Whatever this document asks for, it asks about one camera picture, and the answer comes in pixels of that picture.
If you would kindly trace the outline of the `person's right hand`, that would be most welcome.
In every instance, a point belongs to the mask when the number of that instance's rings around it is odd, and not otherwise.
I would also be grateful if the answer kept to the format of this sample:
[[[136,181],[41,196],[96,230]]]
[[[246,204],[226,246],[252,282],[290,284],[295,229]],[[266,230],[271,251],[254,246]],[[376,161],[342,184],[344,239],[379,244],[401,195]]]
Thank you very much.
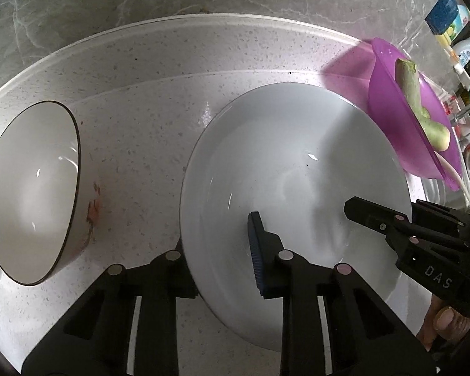
[[[429,351],[437,337],[456,344],[464,338],[469,329],[470,318],[462,316],[443,300],[433,295],[416,338]]]

